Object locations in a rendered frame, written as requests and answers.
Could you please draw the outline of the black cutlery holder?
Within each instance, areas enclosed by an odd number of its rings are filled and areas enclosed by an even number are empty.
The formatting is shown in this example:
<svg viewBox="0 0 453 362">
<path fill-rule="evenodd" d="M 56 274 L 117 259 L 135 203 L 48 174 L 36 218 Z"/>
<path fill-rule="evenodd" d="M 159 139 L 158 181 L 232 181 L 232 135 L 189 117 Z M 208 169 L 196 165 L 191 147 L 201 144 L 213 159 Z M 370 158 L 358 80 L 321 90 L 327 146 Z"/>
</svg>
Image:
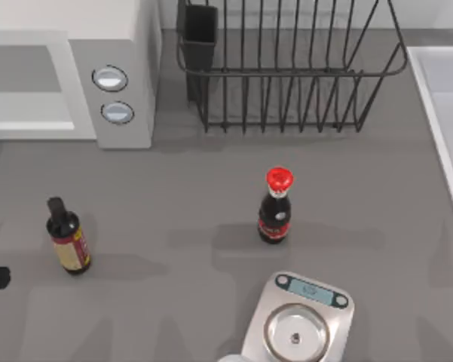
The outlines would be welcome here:
<svg viewBox="0 0 453 362">
<path fill-rule="evenodd" d="M 192 72 L 209 72 L 218 32 L 218 8 L 177 0 L 176 31 L 185 68 Z"/>
</svg>

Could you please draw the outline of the smaller microwave knob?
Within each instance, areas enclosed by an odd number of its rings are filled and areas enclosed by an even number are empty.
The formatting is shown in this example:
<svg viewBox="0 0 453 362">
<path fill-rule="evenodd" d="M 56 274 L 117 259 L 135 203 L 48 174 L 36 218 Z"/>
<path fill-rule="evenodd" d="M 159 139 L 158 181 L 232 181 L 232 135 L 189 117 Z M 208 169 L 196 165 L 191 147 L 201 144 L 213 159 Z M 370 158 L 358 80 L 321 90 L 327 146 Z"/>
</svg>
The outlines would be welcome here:
<svg viewBox="0 0 453 362">
<path fill-rule="evenodd" d="M 100 112 L 102 117 L 112 124 L 127 124 L 135 115 L 133 108 L 121 101 L 102 105 Z"/>
</svg>

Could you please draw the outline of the larger microwave knob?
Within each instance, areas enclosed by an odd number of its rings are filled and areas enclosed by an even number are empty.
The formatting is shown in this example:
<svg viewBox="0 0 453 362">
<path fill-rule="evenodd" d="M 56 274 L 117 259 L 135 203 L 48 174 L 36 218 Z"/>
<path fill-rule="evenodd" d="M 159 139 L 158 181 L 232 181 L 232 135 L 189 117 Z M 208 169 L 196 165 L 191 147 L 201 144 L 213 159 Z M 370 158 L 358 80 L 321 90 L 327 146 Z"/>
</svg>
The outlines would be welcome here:
<svg viewBox="0 0 453 362">
<path fill-rule="evenodd" d="M 92 72 L 93 83 L 102 91 L 119 92 L 128 84 L 128 77 L 124 70 L 107 65 Z"/>
</svg>

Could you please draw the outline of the dark bottle with yellow label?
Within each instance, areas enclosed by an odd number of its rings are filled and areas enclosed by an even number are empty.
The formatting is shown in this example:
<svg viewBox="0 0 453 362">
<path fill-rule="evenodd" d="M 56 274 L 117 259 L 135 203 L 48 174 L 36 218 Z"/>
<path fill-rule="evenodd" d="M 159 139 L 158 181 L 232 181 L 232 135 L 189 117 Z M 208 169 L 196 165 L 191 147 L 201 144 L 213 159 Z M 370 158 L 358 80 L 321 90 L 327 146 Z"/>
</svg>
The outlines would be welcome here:
<svg viewBox="0 0 453 362">
<path fill-rule="evenodd" d="M 46 229 L 61 266 L 71 275 L 85 273 L 90 268 L 91 255 L 78 215 L 68 210 L 58 196 L 49 198 L 47 207 L 50 216 Z"/>
</svg>

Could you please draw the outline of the pale microwave oven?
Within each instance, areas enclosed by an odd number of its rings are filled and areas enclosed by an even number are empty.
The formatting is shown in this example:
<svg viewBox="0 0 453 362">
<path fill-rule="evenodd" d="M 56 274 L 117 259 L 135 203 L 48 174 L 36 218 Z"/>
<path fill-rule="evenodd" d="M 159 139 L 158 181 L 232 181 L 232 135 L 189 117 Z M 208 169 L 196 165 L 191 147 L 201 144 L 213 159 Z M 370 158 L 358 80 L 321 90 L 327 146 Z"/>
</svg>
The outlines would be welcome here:
<svg viewBox="0 0 453 362">
<path fill-rule="evenodd" d="M 157 66 L 144 39 L 76 39 L 64 31 L 0 30 L 0 140 L 92 140 L 102 149 L 148 149 L 155 118 Z M 112 65 L 128 77 L 119 92 L 100 90 L 95 69 Z M 133 108 L 112 124 L 101 106 Z"/>
</svg>

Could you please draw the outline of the silver kitchen scale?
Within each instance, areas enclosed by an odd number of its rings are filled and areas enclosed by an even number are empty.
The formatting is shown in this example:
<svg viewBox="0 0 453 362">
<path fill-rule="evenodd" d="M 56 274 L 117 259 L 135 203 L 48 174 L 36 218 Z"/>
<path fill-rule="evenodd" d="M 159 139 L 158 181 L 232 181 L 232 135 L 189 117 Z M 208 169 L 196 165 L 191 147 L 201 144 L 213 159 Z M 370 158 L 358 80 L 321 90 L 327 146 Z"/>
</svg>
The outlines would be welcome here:
<svg viewBox="0 0 453 362">
<path fill-rule="evenodd" d="M 252 362 L 343 362 L 355 304 L 343 289 L 291 271 L 269 277 L 240 354 Z"/>
</svg>

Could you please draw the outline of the dark bottle with red cap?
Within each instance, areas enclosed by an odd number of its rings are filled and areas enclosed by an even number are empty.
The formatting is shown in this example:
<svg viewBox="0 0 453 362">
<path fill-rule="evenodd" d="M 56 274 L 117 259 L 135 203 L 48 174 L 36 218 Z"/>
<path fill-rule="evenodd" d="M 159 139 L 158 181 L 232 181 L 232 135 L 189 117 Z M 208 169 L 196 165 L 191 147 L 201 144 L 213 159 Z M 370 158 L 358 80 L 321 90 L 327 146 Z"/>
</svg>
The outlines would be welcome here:
<svg viewBox="0 0 453 362">
<path fill-rule="evenodd" d="M 276 166 L 266 173 L 268 192 L 259 207 L 257 229 L 267 244 L 280 244 L 288 235 L 292 204 L 288 192 L 294 182 L 291 170 Z"/>
</svg>

